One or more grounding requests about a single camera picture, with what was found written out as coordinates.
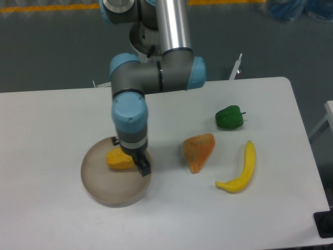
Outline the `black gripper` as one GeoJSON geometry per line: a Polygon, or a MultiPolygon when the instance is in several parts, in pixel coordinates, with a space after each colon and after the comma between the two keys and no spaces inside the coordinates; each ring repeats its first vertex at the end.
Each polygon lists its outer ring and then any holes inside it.
{"type": "Polygon", "coordinates": [[[129,143],[125,141],[120,142],[118,136],[113,136],[111,138],[111,141],[113,146],[117,146],[120,144],[123,152],[129,156],[132,156],[134,163],[137,166],[138,171],[142,177],[151,174],[151,165],[145,155],[145,151],[148,146],[147,140],[145,140],[144,142],[135,143],[129,143]]]}

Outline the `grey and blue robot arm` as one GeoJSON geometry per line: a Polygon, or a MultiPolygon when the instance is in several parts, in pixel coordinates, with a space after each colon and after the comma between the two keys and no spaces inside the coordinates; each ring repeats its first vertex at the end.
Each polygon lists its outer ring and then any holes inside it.
{"type": "Polygon", "coordinates": [[[102,16],[111,23],[142,24],[159,34],[161,59],[142,62],[122,53],[110,62],[111,115],[117,135],[113,145],[134,160],[142,176],[151,173],[148,107],[145,95],[201,88],[207,78],[202,57],[191,47],[186,1],[100,1],[102,16]]]}

